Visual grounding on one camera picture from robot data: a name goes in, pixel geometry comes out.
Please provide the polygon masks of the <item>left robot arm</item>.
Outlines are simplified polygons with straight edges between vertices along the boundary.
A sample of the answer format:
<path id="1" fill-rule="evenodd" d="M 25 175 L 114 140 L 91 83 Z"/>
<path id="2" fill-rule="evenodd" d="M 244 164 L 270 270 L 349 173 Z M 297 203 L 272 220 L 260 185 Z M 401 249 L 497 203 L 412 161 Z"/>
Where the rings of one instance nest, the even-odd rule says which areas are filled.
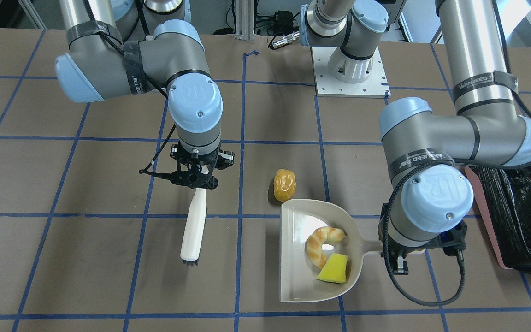
<path id="1" fill-rule="evenodd" d="M 509 68 L 495 0 L 437 0 L 453 86 L 455 116 L 435 115 L 419 97 L 392 101 L 379 130 L 393 187 L 379 236 L 390 276 L 407 273 L 417 248 L 443 247 L 461 256 L 463 236 L 441 235 L 461 225 L 474 199 L 455 167 L 531 166 L 531 112 L 518 115 L 518 79 Z"/>

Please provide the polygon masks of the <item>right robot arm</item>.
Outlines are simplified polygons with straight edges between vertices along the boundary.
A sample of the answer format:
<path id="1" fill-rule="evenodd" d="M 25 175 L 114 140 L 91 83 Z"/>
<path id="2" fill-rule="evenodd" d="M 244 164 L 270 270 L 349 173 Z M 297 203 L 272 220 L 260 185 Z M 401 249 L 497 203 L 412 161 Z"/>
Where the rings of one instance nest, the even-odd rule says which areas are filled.
<path id="1" fill-rule="evenodd" d="M 62 0 L 69 51 L 55 61 L 57 80 L 76 103 L 156 90 L 166 92 L 179 137 L 172 173 L 142 173 L 190 188 L 215 189 L 215 169 L 234 164 L 220 148 L 223 99 L 185 2 L 165 1 L 163 11 L 144 1 Z"/>

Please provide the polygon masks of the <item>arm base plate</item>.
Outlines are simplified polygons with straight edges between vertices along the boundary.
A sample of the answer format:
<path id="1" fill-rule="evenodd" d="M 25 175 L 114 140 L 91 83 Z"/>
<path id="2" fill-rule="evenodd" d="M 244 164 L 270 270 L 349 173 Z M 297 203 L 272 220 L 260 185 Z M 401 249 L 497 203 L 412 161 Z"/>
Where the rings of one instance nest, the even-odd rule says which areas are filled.
<path id="1" fill-rule="evenodd" d="M 318 96 L 390 97 L 379 49 L 369 59 L 347 58 L 337 47 L 312 47 Z"/>

